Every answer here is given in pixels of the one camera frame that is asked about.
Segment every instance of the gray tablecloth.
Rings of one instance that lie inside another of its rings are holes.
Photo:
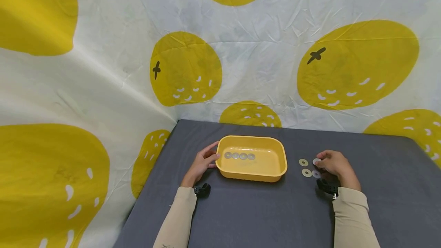
[[[115,248],[152,247],[176,190],[195,154],[226,135],[273,137],[288,161],[276,183],[227,179],[211,170],[200,181],[189,248],[333,247],[331,198],[302,175],[299,159],[324,149],[341,151],[368,197],[381,247],[441,247],[441,172],[404,137],[237,126],[180,120],[166,143]]]

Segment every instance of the finger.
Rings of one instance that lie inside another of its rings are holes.
[[[205,147],[203,150],[201,150],[198,154],[204,156],[205,153],[207,153],[209,150],[211,150],[213,147],[217,146],[217,144],[219,143],[219,141],[215,141],[214,143],[212,143],[211,145]]]
[[[315,163],[316,167],[320,168],[320,169],[326,169],[326,163],[328,163],[329,159],[325,158],[322,161],[317,161]]]
[[[334,153],[333,150],[329,150],[329,149],[327,149],[327,150],[323,150],[322,152],[320,152],[319,154],[317,154],[317,158],[323,160],[323,159],[325,159],[325,158],[327,158],[327,157],[331,157],[333,153]]]
[[[203,157],[207,158],[209,156],[212,156],[213,154],[216,154],[216,151],[215,150],[209,150],[208,152],[205,153],[205,155]]]
[[[204,161],[209,166],[213,161],[216,161],[220,158],[220,154],[213,154],[212,156],[207,157]]]

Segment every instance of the metal washer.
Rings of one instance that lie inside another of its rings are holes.
[[[312,171],[312,175],[315,177],[315,178],[322,178],[322,176],[320,175],[320,173],[317,171],[317,170],[313,170]]]
[[[302,169],[302,175],[304,175],[305,177],[311,177],[312,173],[308,169]]]
[[[305,159],[300,159],[300,160],[299,160],[299,164],[300,164],[302,167],[306,167],[306,166],[308,166],[308,161],[305,160]]]
[[[314,158],[312,163],[315,165],[317,162],[321,162],[322,160],[320,158]]]

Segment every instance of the white seed spot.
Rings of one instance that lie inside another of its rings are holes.
[[[47,239],[44,238],[41,240],[40,246],[38,246],[38,248],[46,248],[46,245],[47,245]]]
[[[66,242],[66,246],[64,246],[64,248],[70,248],[70,246],[72,245],[73,241],[74,241],[74,231],[73,230],[69,230],[67,232],[67,242]]]
[[[69,201],[74,195],[74,188],[70,185],[66,185],[66,192],[67,192],[67,201]]]
[[[385,84],[386,84],[386,83],[381,83],[380,85],[378,85],[377,89],[375,89],[375,90],[380,90],[380,89],[382,89],[383,86],[385,86]]]
[[[89,176],[90,179],[93,178],[93,173],[92,173],[92,169],[91,168],[87,169],[87,175]]]
[[[365,80],[363,80],[363,82],[359,83],[359,85],[365,85],[366,83],[368,83],[371,80],[371,78],[367,78]]]
[[[336,106],[340,103],[340,101],[336,101],[335,103],[328,103],[328,106]]]
[[[67,219],[71,219],[71,218],[73,218],[73,217],[76,216],[80,211],[81,211],[81,205],[78,205],[77,208],[75,209],[75,211],[73,211],[73,213],[71,213],[71,214],[67,217]]]

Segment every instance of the beige sleeve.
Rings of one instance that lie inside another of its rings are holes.
[[[368,199],[350,188],[338,188],[335,212],[334,248],[379,248],[369,219]]]
[[[186,248],[197,197],[193,188],[179,187],[153,248]]]

